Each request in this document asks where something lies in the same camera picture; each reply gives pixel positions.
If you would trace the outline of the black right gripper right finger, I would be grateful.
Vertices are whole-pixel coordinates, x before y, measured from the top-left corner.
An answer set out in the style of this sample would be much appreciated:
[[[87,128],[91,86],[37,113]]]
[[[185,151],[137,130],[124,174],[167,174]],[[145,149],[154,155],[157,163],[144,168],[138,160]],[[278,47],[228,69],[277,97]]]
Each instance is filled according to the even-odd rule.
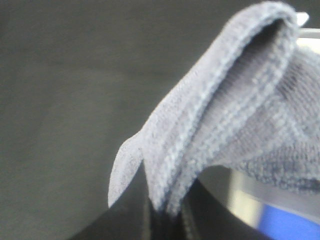
[[[185,196],[174,227],[176,240],[269,240],[224,207],[196,180]]]

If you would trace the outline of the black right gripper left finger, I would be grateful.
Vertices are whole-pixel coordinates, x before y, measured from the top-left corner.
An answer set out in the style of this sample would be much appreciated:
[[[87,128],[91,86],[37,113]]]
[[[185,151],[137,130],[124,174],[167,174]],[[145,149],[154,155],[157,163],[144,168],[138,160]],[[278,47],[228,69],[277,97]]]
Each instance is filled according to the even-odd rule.
[[[71,240],[159,240],[159,227],[149,200],[141,163],[129,186],[107,211]]]

